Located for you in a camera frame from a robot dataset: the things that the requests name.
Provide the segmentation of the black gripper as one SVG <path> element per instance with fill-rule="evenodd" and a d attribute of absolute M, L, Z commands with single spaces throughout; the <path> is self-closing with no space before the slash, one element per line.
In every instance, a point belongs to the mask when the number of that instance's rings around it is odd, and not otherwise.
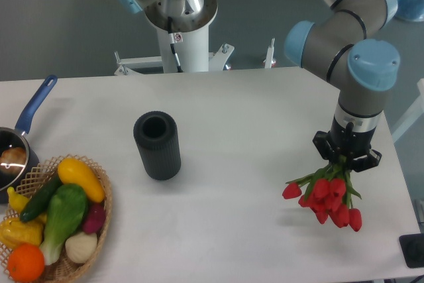
<path fill-rule="evenodd" d="M 333 119 L 329 132 L 317 131 L 313 137 L 313 144 L 323 160 L 337 161 L 339 154 L 352 157 L 347 164 L 348 170 L 363 172 L 379 165 L 382 154 L 370 149 L 375 128 L 366 132 L 356 132 L 354 125 L 349 122 L 342 127 Z"/>

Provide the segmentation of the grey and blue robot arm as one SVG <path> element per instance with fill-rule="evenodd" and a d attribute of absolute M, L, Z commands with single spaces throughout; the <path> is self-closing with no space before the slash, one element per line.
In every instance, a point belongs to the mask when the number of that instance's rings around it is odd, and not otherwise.
<path fill-rule="evenodd" d="M 216 0 L 119 0 L 132 13 L 143 12 L 156 28 L 166 73 L 223 70 L 232 48 L 208 46 Z M 398 9 L 397 0 L 324 0 L 333 11 L 322 25 L 297 23 L 284 42 L 286 57 L 336 87 L 338 103 L 329 132 L 313 142 L 322 158 L 344 161 L 361 172 L 379 164 L 370 143 L 393 88 L 400 63 L 389 43 L 374 40 Z"/>

